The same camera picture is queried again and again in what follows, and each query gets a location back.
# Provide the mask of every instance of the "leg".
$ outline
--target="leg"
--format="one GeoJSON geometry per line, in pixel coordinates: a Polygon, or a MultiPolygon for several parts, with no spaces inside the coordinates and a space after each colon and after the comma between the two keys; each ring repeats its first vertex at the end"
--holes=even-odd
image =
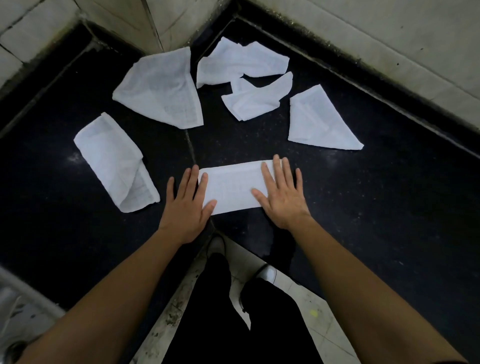
{"type": "Polygon", "coordinates": [[[293,363],[322,363],[295,301],[280,288],[261,278],[245,284],[241,294],[250,315],[252,345],[263,359],[293,363]]]}
{"type": "Polygon", "coordinates": [[[229,297],[231,275],[222,254],[208,258],[163,363],[231,362],[247,347],[247,324],[229,297]]]}

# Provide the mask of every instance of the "white cloth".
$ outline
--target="white cloth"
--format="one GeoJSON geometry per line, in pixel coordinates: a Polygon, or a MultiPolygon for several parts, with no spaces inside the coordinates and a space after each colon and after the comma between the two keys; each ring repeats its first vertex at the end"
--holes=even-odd
{"type": "Polygon", "coordinates": [[[140,58],[113,91],[113,99],[179,129],[204,124],[190,75],[189,47],[140,58]]]}
{"type": "Polygon", "coordinates": [[[73,141],[121,212],[160,201],[140,149],[111,116],[102,113],[73,141]]]}
{"type": "Polygon", "coordinates": [[[270,173],[275,178],[272,160],[258,160],[200,170],[199,183],[202,174],[204,172],[208,173],[204,206],[213,199],[217,200],[212,215],[260,207],[260,204],[252,195],[252,188],[262,191],[265,196],[268,195],[261,170],[262,162],[267,163],[270,173]]]}
{"type": "Polygon", "coordinates": [[[335,149],[363,148],[320,85],[290,99],[288,140],[335,149]]]}
{"type": "Polygon", "coordinates": [[[197,66],[197,88],[230,82],[244,74],[250,77],[284,74],[290,58],[258,42],[242,46],[222,37],[208,57],[197,66]]]}
{"type": "Polygon", "coordinates": [[[222,100],[237,120],[250,120],[278,108],[280,99],[292,89],[292,81],[292,72],[287,72],[265,87],[255,87],[239,78],[231,82],[233,94],[223,95],[222,100]]]}

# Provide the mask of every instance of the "person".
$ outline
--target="person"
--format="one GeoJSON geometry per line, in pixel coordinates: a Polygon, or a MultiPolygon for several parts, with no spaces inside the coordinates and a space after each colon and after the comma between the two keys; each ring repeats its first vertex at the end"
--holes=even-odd
{"type": "MultiPolygon", "coordinates": [[[[275,180],[265,163],[268,196],[252,193],[267,216],[291,232],[303,249],[326,299],[359,360],[377,363],[466,363],[418,312],[342,247],[312,218],[296,186],[287,158],[274,156],[275,180]]],[[[170,259],[205,227],[216,201],[203,206],[207,174],[195,193],[199,168],[186,169],[177,196],[167,183],[167,201],[157,232],[85,295],[19,360],[20,364],[109,364],[119,359],[147,309],[170,259]]],[[[221,239],[208,247],[199,276],[164,358],[209,362],[270,359],[321,363],[295,302],[271,284],[275,269],[265,267],[245,284],[240,300],[251,330],[228,297],[230,273],[221,239]]]]}

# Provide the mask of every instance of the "person's left arm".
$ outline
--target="person's left arm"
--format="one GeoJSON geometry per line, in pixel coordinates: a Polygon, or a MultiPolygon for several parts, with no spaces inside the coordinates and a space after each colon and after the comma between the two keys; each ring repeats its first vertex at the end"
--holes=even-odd
{"type": "Polygon", "coordinates": [[[182,244],[200,234],[215,208],[215,200],[202,208],[208,176],[204,173],[195,194],[197,179],[197,165],[186,169],[174,198],[170,177],[158,231],[29,346],[19,364],[117,362],[165,267],[182,244]]]}

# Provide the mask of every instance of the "shoe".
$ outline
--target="shoe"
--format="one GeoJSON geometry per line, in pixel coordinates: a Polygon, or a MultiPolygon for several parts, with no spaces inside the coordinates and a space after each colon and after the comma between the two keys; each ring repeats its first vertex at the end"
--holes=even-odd
{"type": "MultiPolygon", "coordinates": [[[[255,278],[261,278],[273,284],[276,278],[276,268],[272,267],[269,264],[265,264],[263,267],[257,270],[257,272],[252,277],[252,279],[255,279],[255,278]]],[[[241,310],[245,312],[245,310],[243,309],[243,304],[241,302],[241,294],[239,297],[239,304],[240,304],[241,310]]]]}
{"type": "Polygon", "coordinates": [[[214,253],[219,253],[225,256],[225,250],[226,250],[226,245],[225,245],[225,240],[220,235],[215,235],[212,240],[208,243],[207,246],[207,258],[210,258],[210,256],[214,253]]]}

